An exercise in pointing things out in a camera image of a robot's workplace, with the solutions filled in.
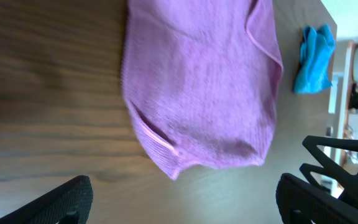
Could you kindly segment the purple microfiber cloth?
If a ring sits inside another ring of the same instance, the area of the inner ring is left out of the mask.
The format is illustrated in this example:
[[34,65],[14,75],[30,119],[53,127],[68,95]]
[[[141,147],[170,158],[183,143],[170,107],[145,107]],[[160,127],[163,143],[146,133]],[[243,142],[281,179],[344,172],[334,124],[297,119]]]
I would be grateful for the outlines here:
[[259,166],[283,65],[271,1],[127,3],[122,93],[141,145],[171,179]]

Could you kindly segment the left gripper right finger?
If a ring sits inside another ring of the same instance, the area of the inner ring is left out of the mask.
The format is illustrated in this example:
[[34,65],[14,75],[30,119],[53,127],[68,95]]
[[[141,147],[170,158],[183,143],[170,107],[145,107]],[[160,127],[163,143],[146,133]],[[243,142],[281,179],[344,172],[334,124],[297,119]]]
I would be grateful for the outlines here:
[[284,173],[276,202],[284,224],[358,224],[358,171],[350,174],[320,148],[358,152],[358,140],[307,136],[303,146],[319,162],[303,164],[305,179]]

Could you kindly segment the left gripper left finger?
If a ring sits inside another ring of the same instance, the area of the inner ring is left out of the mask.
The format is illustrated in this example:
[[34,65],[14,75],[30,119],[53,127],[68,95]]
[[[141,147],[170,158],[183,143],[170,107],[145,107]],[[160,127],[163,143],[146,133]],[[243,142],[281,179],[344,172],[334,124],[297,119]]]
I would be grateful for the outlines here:
[[79,175],[0,218],[0,224],[86,224],[93,203],[90,178]]

